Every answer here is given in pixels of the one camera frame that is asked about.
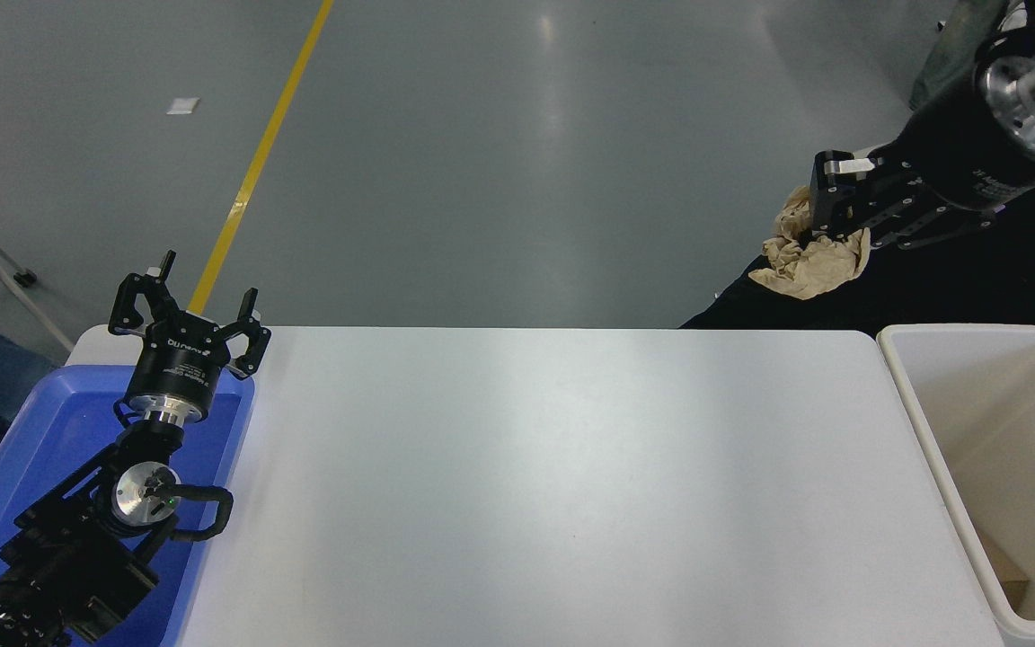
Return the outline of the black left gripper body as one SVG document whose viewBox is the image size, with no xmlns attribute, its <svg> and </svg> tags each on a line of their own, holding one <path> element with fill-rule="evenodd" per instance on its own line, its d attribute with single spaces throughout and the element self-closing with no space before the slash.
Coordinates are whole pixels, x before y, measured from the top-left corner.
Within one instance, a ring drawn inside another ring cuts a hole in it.
<svg viewBox="0 0 1035 647">
<path fill-rule="evenodd" d="M 126 392 L 126 405 L 146 411 L 154 400 L 184 402 L 190 414 L 207 414 L 221 369 L 226 340 L 214 321 L 184 312 L 149 324 Z"/>
</svg>

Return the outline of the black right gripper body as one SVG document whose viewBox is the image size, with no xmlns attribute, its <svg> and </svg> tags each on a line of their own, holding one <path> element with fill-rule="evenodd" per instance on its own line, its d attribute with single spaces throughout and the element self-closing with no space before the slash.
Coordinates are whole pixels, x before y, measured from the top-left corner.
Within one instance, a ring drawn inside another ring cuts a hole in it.
<svg viewBox="0 0 1035 647">
<path fill-rule="evenodd" d="M 965 73 L 917 110 L 896 139 L 941 200 L 987 210 L 1035 188 L 1035 65 Z"/>
</svg>

